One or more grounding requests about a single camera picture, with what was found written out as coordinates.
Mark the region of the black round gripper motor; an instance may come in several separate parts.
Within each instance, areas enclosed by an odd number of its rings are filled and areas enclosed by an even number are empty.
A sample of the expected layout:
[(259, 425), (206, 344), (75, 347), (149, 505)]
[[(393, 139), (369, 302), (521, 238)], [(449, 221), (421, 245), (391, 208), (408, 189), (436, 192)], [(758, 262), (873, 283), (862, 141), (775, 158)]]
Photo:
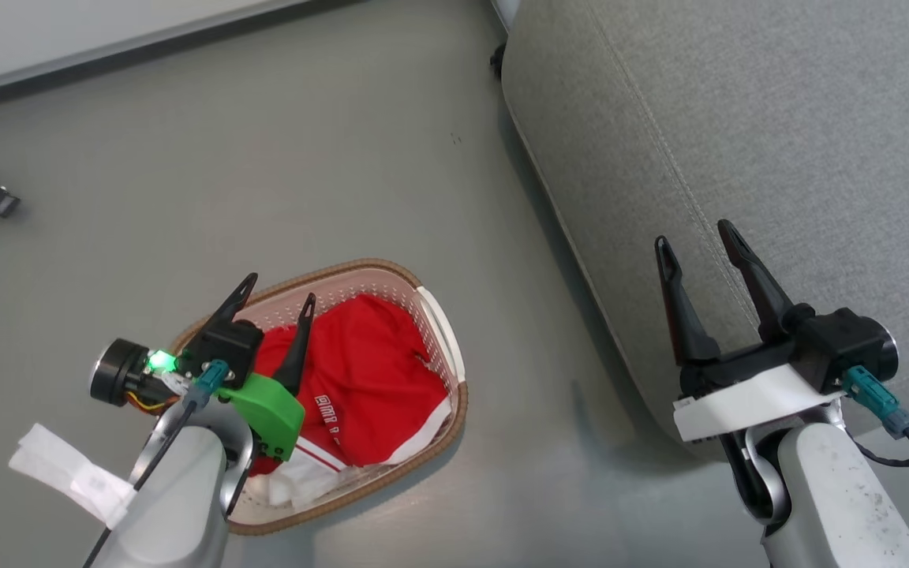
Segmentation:
[(887, 328), (881, 328), (881, 351), (879, 355), (879, 380), (887, 382), (898, 373), (900, 364), (897, 342)]
[(138, 402), (143, 407), (166, 404), (176, 394), (148, 370), (149, 355), (147, 346), (115, 339), (91, 371), (88, 386), (91, 398), (117, 407), (129, 402)]

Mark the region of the red and white jersey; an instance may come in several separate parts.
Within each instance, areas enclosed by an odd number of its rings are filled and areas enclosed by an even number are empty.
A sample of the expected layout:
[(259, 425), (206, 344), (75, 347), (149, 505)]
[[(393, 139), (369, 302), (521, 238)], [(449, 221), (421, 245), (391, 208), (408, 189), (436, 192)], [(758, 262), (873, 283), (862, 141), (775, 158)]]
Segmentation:
[(361, 468), (397, 466), (424, 450), (451, 415), (413, 317), (369, 294), (314, 319), (288, 459), (260, 457), (249, 485), (270, 506), (306, 507)]

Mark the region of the grey fabric sofa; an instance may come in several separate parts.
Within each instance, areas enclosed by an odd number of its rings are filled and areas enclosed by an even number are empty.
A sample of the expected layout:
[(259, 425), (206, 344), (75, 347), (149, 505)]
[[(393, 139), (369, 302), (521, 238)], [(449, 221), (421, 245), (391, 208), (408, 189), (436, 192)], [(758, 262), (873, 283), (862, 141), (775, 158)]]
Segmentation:
[(758, 318), (733, 222), (794, 302), (894, 335), (909, 409), (909, 0), (521, 0), (502, 88), (636, 391), (678, 438), (665, 236), (725, 351)]

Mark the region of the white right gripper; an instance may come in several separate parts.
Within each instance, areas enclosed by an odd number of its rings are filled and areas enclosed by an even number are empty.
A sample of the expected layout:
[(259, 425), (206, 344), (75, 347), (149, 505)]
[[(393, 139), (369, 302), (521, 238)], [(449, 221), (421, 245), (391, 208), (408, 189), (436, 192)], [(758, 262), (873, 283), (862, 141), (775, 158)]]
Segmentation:
[(760, 320), (757, 333), (768, 344), (721, 353), (686, 294), (684, 273), (670, 241), (665, 236), (654, 241), (668, 333), (679, 366), (681, 395), (672, 421), (683, 442), (796, 416), (842, 395), (820, 393), (798, 374), (790, 362), (795, 343), (782, 341), (787, 337), (784, 317), (793, 309), (792, 301), (733, 222), (718, 220), (717, 229), (729, 262), (743, 275)]

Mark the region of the cream plastic laundry basket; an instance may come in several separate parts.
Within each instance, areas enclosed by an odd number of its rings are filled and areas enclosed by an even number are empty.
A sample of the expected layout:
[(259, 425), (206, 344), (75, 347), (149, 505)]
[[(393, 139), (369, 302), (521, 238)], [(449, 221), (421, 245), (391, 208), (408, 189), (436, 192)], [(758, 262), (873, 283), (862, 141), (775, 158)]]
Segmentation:
[(367, 499), (412, 471), (437, 458), (461, 434), (468, 416), (466, 367), (455, 332), (440, 303), (408, 270), (380, 259), (361, 259), (325, 268), (256, 292), (238, 313), (263, 331), (295, 323), (309, 294), (316, 296), (315, 316), (367, 293), (399, 307), (413, 320), (425, 342), (427, 368), (440, 375), (445, 402), (451, 412), (440, 421), (439, 431), (428, 437), (425, 448), (415, 450), (394, 465), (372, 465), (343, 476), (339, 488), (304, 506), (273, 506), (267, 493), (249, 483), (230, 515), (230, 531), (242, 536), (266, 536), (312, 521), (344, 506)]

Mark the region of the white tape strip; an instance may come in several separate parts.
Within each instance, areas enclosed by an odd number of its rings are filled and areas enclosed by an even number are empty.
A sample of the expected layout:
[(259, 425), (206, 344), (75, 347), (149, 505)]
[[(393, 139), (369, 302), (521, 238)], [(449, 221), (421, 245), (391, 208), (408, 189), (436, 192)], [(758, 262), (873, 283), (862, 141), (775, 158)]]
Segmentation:
[(109, 529), (123, 520), (137, 496), (130, 482), (98, 467), (42, 424), (32, 425), (21, 438), (9, 467), (69, 497)]

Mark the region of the black round left gripper motor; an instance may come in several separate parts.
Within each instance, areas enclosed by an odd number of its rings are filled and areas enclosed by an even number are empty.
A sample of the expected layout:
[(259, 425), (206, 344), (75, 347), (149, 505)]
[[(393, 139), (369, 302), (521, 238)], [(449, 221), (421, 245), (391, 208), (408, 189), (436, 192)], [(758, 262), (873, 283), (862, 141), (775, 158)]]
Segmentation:
[(147, 346), (115, 339), (91, 371), (88, 386), (91, 398), (117, 407), (129, 402), (138, 402), (143, 407), (166, 404), (176, 394), (148, 370), (149, 355)]

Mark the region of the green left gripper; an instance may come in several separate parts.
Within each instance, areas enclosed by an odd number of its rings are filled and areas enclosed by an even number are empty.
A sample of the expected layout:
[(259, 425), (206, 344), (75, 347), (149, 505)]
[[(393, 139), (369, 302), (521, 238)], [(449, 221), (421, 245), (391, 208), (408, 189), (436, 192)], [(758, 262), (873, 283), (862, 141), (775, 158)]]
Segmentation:
[[(205, 321), (204, 327), (256, 327), (247, 319), (237, 320), (248, 305), (259, 274), (250, 273)], [(241, 388), (220, 388), (226, 399), (241, 414), (259, 439), (259, 451), (273, 460), (287, 462), (297, 445), (305, 420), (305, 409), (296, 396), (301, 390), (305, 359), (316, 308), (316, 295), (307, 295), (297, 319), (294, 339), (273, 378), (256, 373), (245, 379)]]

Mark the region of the black round right gripper motor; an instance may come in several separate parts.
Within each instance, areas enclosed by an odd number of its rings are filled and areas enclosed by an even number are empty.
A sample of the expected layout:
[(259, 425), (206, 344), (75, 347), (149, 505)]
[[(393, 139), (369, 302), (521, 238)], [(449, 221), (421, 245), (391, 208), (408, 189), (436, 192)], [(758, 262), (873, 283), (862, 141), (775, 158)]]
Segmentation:
[(887, 328), (881, 328), (881, 351), (879, 355), (879, 380), (887, 382), (898, 373), (900, 364), (897, 342)]

